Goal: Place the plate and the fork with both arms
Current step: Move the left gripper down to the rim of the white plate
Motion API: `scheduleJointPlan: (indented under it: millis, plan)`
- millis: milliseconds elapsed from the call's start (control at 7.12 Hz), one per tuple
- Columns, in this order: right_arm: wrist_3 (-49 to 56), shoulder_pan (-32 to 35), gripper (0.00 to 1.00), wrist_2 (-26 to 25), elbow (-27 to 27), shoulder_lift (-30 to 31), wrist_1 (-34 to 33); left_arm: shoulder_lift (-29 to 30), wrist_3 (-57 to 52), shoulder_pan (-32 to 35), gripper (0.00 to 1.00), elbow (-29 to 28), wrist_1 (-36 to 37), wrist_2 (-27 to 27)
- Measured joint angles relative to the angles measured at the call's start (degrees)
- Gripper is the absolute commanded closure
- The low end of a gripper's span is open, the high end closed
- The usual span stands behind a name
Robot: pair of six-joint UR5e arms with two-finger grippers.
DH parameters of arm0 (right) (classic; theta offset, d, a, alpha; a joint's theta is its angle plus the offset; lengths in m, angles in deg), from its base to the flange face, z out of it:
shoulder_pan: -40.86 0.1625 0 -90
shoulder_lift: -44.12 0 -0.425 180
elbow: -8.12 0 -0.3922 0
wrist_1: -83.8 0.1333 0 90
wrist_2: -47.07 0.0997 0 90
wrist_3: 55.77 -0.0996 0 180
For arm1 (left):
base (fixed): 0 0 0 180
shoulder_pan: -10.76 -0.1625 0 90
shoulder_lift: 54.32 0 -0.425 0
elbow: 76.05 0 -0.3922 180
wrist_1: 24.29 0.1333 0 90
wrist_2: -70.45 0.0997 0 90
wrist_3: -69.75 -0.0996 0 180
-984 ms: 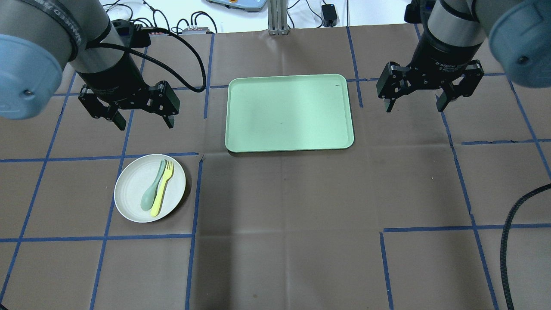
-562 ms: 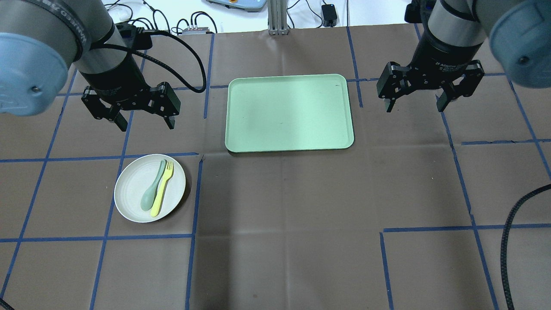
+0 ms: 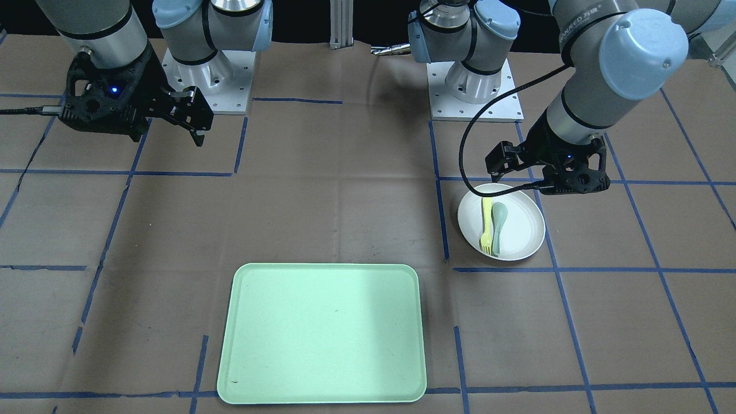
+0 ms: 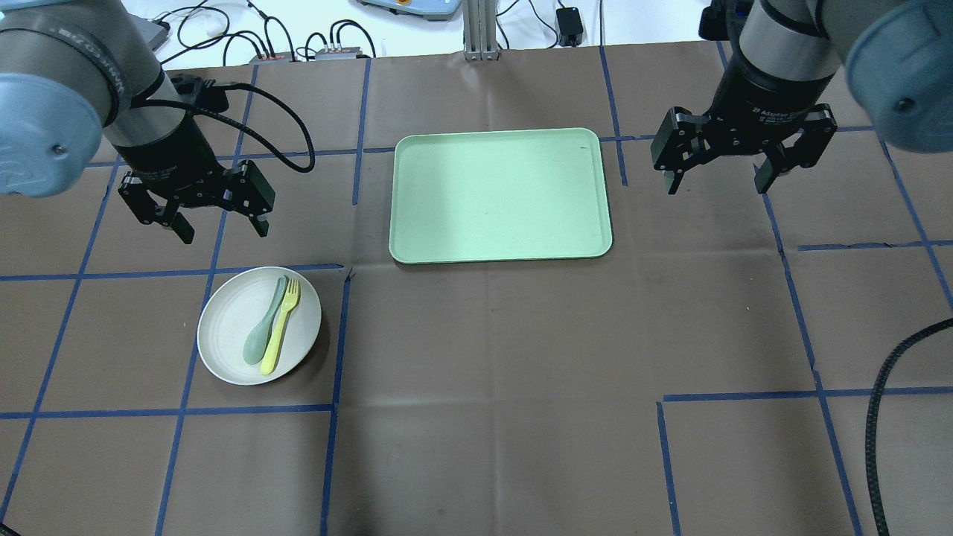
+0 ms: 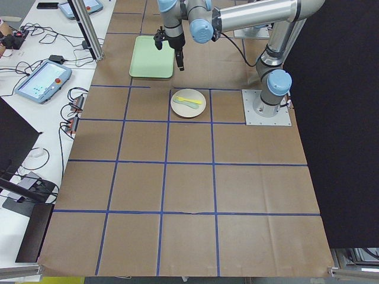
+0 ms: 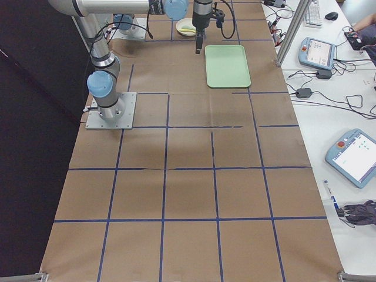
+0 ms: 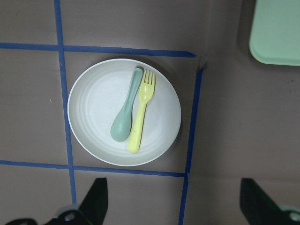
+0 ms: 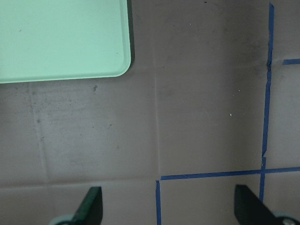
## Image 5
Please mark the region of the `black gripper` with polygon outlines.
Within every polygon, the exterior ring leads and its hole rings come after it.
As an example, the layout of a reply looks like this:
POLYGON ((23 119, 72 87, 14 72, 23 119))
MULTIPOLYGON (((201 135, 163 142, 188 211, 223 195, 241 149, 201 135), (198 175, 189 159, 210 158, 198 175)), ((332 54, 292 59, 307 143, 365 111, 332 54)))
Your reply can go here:
POLYGON ((185 45, 185 36, 183 34, 177 37, 169 37, 169 46, 175 50, 175 60, 180 71, 184 71, 183 46, 185 45))

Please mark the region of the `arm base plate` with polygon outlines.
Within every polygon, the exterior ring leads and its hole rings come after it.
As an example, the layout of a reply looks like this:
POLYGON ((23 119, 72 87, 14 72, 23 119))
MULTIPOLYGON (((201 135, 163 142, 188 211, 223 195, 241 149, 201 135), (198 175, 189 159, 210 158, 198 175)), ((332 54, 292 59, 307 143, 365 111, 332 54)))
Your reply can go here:
POLYGON ((292 126, 285 98, 278 105, 270 106, 261 99, 261 90, 242 89, 242 101, 246 125, 292 126))
POLYGON ((267 40, 269 39, 269 32, 268 31, 261 31, 259 33, 246 33, 243 29, 235 30, 234 36, 236 38, 251 38, 251 39, 258 39, 258 40, 267 40))

